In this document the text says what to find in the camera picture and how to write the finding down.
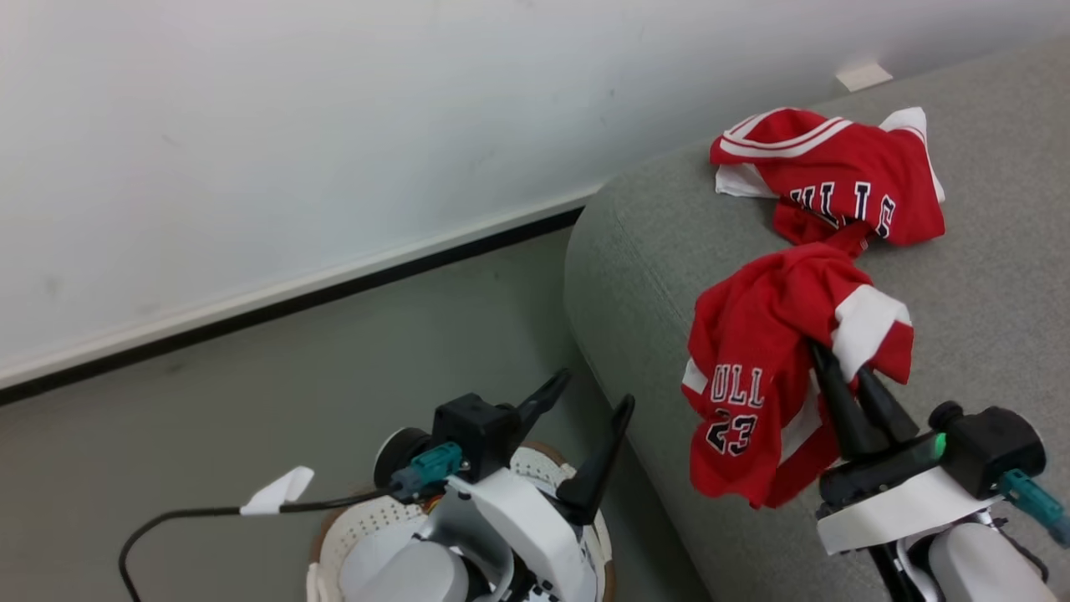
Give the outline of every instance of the gray couch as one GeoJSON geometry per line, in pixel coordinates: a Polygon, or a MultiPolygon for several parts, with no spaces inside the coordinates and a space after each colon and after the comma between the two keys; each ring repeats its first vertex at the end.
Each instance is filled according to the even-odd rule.
{"type": "MultiPolygon", "coordinates": [[[[858,261],[906,304],[916,328],[911,383],[893,391],[919,423],[945,400],[1021,413],[1045,436],[1041,483],[1070,503],[1070,40],[815,110],[880,123],[914,105],[929,115],[947,234],[905,248],[878,243],[858,261]]],[[[708,142],[617,176],[572,233],[567,312],[608,398],[636,396],[630,441],[715,600],[883,599],[868,556],[825,555],[814,487],[755,512],[740,498],[703,497],[688,481],[699,421],[679,383],[694,299],[786,245],[771,230],[773,206],[715,194],[708,142]]],[[[1070,593],[1070,553],[1017,511],[1002,514],[1052,568],[1053,590],[1070,593]]]]}

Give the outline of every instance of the black cable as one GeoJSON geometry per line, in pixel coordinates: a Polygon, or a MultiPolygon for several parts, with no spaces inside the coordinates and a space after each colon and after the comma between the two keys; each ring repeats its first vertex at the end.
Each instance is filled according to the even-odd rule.
{"type": "Polygon", "coordinates": [[[1009,541],[1010,544],[1014,546],[1014,550],[1017,550],[1019,554],[1025,556],[1026,560],[1033,562],[1037,567],[1037,569],[1040,570],[1040,581],[1048,583],[1048,565],[1044,565],[1044,561],[1041,560],[1040,557],[1037,556],[1036,554],[1029,552],[1027,547],[1025,547],[1021,543],[1018,543],[1017,539],[1010,537],[1009,535],[1003,531],[999,532],[1003,535],[1003,537],[1007,538],[1007,541],[1009,541]]]}
{"type": "MultiPolygon", "coordinates": [[[[279,514],[293,514],[295,512],[317,512],[320,510],[333,510],[335,508],[346,508],[348,506],[355,506],[363,501],[368,501],[370,499],[376,499],[389,495],[394,491],[393,488],[381,488],[371,493],[361,494],[350,497],[342,497],[338,499],[328,499],[325,501],[306,501],[303,504],[284,504],[278,508],[279,514]]],[[[218,508],[187,508],[185,510],[172,510],[170,512],[165,512],[159,516],[156,516],[152,521],[149,521],[144,525],[138,527],[131,537],[123,544],[122,551],[119,553],[119,574],[123,577],[123,585],[126,586],[126,592],[129,593],[131,600],[134,602],[141,602],[141,597],[137,593],[137,588],[134,587],[134,582],[131,581],[131,574],[126,570],[126,557],[131,553],[131,549],[137,543],[137,540],[141,539],[141,536],[149,532],[153,528],[157,527],[160,523],[166,523],[171,519],[200,519],[204,516],[233,516],[241,514],[242,509],[238,506],[224,506],[218,508]]]]}

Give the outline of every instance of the white basket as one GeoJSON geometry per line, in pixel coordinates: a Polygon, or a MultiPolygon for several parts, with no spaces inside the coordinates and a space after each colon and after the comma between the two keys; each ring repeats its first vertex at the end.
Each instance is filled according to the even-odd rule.
{"type": "MultiPolygon", "coordinates": [[[[561,453],[534,443],[525,443],[517,450],[510,468],[548,493],[556,491],[562,481],[576,475],[576,469],[561,453]]],[[[382,569],[426,520],[421,507],[406,506],[391,497],[328,515],[323,521],[322,542],[312,550],[312,562],[308,567],[305,582],[308,602],[346,602],[343,592],[354,590],[354,584],[365,583],[382,569]],[[357,546],[362,541],[373,541],[374,545],[357,546]]],[[[601,511],[595,516],[594,525],[584,528],[583,547],[598,578],[597,598],[592,602],[612,602],[616,581],[613,552],[601,511]]],[[[549,595],[532,593],[528,600],[549,600],[549,595]]]]}

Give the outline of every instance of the white wall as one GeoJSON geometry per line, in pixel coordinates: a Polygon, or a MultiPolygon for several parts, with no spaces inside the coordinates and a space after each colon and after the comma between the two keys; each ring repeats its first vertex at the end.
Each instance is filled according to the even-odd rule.
{"type": "Polygon", "coordinates": [[[546,214],[1061,0],[3,0],[0,385],[546,214]]]}

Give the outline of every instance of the basketball jersey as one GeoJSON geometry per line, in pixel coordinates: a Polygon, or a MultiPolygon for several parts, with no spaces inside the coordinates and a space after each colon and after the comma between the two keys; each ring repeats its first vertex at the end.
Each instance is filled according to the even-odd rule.
{"type": "Polygon", "coordinates": [[[697,491],[776,508],[836,461],[807,340],[829,348],[845,379],[871,366],[906,383],[910,313],[872,283],[847,252],[814,243],[755,259],[699,296],[682,383],[702,417],[697,491]]]}
{"type": "Polygon", "coordinates": [[[926,113],[898,110],[880,126],[778,108],[713,143],[717,191],[779,198],[774,228],[795,244],[827,240],[857,254],[875,233],[907,245],[944,233],[944,189],[929,160],[926,113]]]}

